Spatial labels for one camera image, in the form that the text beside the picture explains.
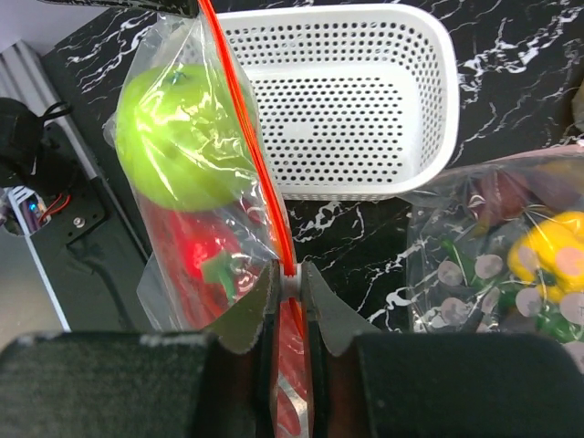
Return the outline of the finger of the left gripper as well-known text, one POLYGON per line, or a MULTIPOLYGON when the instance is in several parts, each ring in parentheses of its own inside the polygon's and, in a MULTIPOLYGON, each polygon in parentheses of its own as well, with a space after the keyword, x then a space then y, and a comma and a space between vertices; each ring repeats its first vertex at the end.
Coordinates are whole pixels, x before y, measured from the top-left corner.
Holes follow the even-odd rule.
POLYGON ((131 8, 186 18, 196 18, 200 12, 197 0, 45 0, 45 3, 131 8))

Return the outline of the red fake chili peppers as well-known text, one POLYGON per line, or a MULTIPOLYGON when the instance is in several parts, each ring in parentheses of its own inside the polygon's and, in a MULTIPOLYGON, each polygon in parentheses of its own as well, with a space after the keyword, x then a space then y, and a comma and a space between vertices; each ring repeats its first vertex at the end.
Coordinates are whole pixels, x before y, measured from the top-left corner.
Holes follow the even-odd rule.
POLYGON ((162 265, 192 329, 222 316, 282 253, 265 212, 247 200, 198 212, 163 209, 159 219, 162 265))

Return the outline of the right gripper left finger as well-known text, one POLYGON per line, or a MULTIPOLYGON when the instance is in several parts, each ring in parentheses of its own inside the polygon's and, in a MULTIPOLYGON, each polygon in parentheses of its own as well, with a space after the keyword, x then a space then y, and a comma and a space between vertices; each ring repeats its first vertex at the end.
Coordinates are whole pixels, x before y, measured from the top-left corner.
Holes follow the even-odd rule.
POLYGON ((1 354, 4 437, 272 437, 280 267, 201 331, 37 332, 1 354))

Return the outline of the green fake apple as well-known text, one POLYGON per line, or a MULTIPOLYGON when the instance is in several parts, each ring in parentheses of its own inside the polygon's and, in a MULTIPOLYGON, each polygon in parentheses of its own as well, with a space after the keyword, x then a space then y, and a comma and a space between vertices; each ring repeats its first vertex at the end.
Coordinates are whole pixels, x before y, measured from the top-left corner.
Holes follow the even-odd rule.
POLYGON ((228 87, 214 68, 141 72, 120 94, 115 126, 130 184, 163 208, 213 210, 256 183, 228 87))

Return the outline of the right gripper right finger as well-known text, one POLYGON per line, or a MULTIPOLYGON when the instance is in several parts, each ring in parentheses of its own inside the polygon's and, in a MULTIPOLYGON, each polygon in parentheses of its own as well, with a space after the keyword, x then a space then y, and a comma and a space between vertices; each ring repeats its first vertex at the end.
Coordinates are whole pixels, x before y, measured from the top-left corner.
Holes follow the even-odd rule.
POLYGON ((402 334, 358 315, 302 266, 314 437, 580 437, 583 378, 530 334, 402 334))

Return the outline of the clear red-zip bag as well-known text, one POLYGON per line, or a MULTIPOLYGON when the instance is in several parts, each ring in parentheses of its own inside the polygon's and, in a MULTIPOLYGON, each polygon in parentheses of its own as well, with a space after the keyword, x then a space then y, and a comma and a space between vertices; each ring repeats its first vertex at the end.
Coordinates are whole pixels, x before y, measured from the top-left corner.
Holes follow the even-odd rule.
POLYGON ((256 96, 213 5, 158 7, 108 133, 162 271, 166 316, 205 329, 251 292, 266 263, 289 279, 297 260, 256 96))

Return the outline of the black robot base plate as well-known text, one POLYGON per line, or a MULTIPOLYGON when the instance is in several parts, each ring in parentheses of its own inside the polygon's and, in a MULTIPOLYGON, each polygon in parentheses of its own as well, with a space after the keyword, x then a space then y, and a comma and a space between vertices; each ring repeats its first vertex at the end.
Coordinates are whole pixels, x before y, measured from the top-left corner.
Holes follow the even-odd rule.
POLYGON ((66 329, 151 330, 138 299, 145 258, 101 178, 89 178, 57 123, 45 127, 56 151, 78 167, 68 206, 31 236, 66 329))

